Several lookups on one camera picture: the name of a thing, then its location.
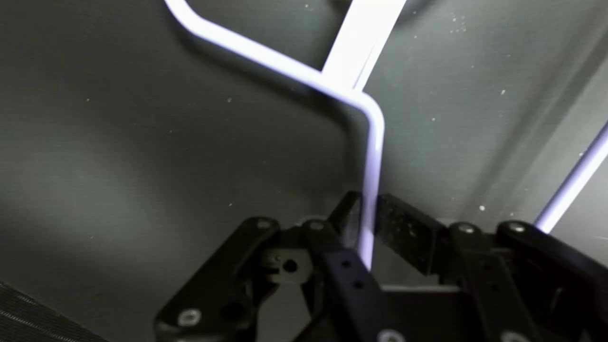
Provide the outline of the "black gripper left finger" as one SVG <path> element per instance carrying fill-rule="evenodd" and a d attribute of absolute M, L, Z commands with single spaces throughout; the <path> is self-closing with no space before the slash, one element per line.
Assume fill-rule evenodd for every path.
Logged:
<path fill-rule="evenodd" d="M 342 243 L 359 206 L 350 191 L 329 216 L 291 227 L 243 220 L 156 313 L 156 342 L 257 342 L 260 309 L 281 286 L 298 288 L 310 313 L 293 342 L 407 342 L 388 292 Z"/>

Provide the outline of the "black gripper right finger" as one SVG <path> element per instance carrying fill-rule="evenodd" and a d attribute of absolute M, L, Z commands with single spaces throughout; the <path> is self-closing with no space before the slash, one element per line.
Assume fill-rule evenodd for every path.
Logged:
<path fill-rule="evenodd" d="M 608 342 L 608 267 L 530 222 L 445 225 L 384 193 L 374 227 L 420 273 L 460 286 L 488 342 Z"/>

